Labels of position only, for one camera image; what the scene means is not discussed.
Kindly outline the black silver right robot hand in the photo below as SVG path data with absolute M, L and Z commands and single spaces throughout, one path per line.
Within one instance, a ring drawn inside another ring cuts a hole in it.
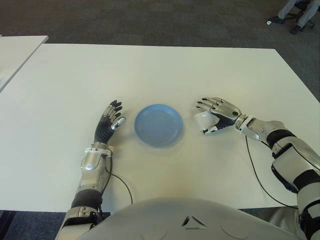
M 195 107 L 218 118 L 216 124 L 202 131 L 204 135 L 235 125 L 237 119 L 242 115 L 237 106 L 218 97 L 203 97 L 197 101 Z

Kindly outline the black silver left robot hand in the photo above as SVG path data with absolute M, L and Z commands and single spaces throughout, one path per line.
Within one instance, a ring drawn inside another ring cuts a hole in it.
M 126 118 L 121 116 L 122 102 L 114 100 L 104 110 L 94 133 L 94 142 L 107 144 Z

